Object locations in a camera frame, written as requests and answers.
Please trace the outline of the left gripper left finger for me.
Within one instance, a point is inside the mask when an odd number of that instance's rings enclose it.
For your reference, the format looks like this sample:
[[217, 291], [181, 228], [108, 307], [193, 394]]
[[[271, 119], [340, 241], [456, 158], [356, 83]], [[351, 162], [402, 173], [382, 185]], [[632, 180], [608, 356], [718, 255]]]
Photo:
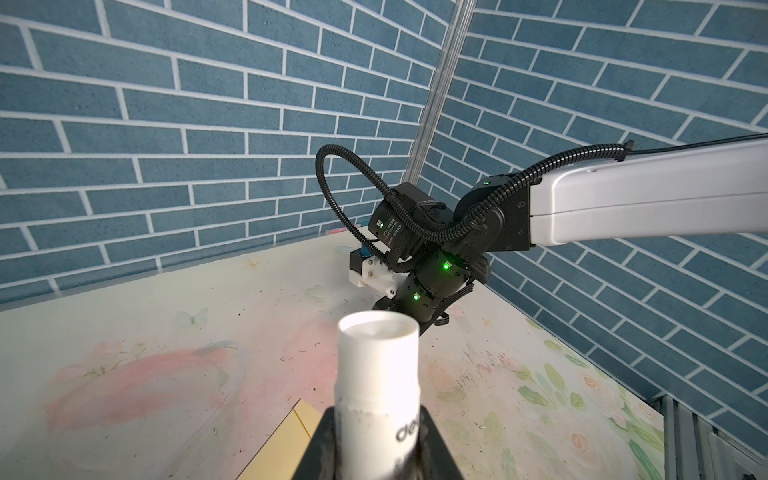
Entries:
[[334, 480], [335, 474], [335, 410], [329, 407], [324, 411], [292, 479]]

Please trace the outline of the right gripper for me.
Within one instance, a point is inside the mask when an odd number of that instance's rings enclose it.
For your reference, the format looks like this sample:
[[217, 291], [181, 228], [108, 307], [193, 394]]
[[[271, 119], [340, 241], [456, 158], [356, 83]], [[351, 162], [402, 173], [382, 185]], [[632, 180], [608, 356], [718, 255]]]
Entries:
[[431, 326], [446, 325], [450, 321], [448, 308], [471, 293], [475, 282], [486, 284], [488, 279], [487, 256], [466, 263], [455, 255], [434, 251], [419, 259], [393, 298], [381, 297], [372, 309], [410, 316], [422, 335]]

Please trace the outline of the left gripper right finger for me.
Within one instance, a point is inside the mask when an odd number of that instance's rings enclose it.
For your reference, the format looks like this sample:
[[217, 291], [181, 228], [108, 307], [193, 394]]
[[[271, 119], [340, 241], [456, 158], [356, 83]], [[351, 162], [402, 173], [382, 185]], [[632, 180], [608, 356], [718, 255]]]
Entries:
[[420, 407], [418, 478], [463, 480], [464, 477], [425, 406]]

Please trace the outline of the yellow envelope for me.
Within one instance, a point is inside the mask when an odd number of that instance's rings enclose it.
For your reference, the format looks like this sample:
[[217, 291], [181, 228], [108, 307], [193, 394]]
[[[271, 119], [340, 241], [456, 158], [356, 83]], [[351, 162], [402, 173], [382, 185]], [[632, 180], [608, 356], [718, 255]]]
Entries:
[[292, 479], [321, 417], [315, 407], [299, 400], [237, 479]]

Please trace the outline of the white glue stick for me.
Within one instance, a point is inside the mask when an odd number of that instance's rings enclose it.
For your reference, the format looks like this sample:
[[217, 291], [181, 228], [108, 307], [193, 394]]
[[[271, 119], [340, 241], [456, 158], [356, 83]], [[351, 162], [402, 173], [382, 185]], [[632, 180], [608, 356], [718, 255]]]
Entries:
[[419, 433], [419, 324], [396, 312], [349, 314], [337, 346], [336, 477], [395, 479]]

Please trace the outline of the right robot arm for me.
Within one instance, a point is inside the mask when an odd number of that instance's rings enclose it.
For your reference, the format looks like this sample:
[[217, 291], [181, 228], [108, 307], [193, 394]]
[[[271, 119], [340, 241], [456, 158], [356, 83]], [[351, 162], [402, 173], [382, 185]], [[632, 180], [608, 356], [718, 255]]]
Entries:
[[386, 253], [354, 251], [349, 278], [379, 293], [377, 309], [427, 329], [489, 280], [493, 253], [766, 228], [763, 134], [649, 151], [591, 145], [484, 178], [453, 208], [412, 184], [393, 187], [369, 224]]

